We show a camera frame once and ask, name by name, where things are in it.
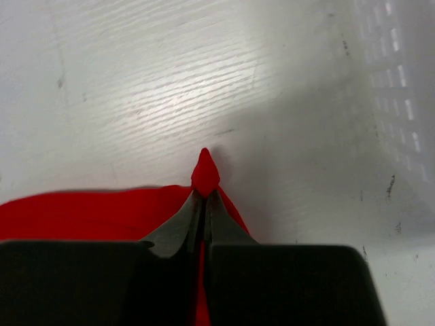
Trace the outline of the red t-shirt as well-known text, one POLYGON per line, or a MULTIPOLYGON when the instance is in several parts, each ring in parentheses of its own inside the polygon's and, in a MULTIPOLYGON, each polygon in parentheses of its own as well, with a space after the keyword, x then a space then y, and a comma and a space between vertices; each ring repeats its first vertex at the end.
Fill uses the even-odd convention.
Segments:
POLYGON ((206 203, 215 189, 247 231, 207 149, 188 187, 51 192, 2 204, 1 324, 253 323, 239 245, 204 242, 206 203), (198 251, 156 257, 140 240, 193 190, 204 199, 198 251))

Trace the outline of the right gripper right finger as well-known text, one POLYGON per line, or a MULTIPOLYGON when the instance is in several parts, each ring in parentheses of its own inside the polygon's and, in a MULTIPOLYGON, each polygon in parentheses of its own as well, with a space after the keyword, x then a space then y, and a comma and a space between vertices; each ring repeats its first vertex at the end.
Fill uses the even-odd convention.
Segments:
POLYGON ((216 189, 205 210, 205 245, 257 245, 258 243, 229 214, 216 189))

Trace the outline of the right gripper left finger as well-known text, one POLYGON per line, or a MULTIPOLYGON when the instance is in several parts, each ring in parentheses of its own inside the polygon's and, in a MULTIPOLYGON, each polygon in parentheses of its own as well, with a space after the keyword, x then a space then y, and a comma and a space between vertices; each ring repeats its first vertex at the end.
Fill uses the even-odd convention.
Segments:
POLYGON ((201 241, 203 205, 203 197, 196 190, 191 191, 176 214, 140 242, 161 259, 195 254, 201 241))

